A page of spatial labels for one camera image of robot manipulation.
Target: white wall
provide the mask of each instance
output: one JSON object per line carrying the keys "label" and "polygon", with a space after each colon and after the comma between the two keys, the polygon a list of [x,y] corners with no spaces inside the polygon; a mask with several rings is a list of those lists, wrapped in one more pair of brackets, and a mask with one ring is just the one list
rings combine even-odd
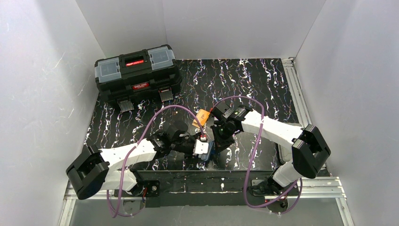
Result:
{"label": "white wall", "polygon": [[107,57],[167,43],[178,59],[294,57],[324,2],[77,0]]}
{"label": "white wall", "polygon": [[398,225],[399,2],[327,0],[296,60],[356,225]]}
{"label": "white wall", "polygon": [[54,226],[104,57],[74,0],[0,1],[0,225]]}

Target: black marble tabletop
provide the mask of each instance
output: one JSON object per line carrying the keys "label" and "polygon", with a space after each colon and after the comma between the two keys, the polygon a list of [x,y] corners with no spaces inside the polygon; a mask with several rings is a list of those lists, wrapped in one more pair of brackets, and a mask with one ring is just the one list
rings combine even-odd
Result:
{"label": "black marble tabletop", "polygon": [[[167,105],[183,105],[195,114],[200,109],[208,110],[220,99],[229,96],[247,96],[261,102],[266,114],[281,122],[296,122],[298,117],[281,59],[227,59],[227,60],[179,60],[183,77],[182,91],[170,102],[143,100],[135,110],[120,113],[99,98],[88,128],[87,145],[113,148],[137,142],[150,118]],[[227,101],[228,105],[245,104],[260,112],[246,99]],[[163,128],[168,123],[183,120],[194,134],[199,129],[192,126],[193,118],[180,109],[167,109],[151,125],[150,132]],[[205,132],[212,138],[212,120],[205,126]],[[246,170],[255,135],[241,133],[236,143],[217,156],[211,156],[207,164],[185,159],[184,154],[172,151],[169,156],[152,162],[142,162],[134,167],[138,170]],[[273,170],[279,164],[277,149],[271,141],[262,138],[258,146],[253,170]]]}

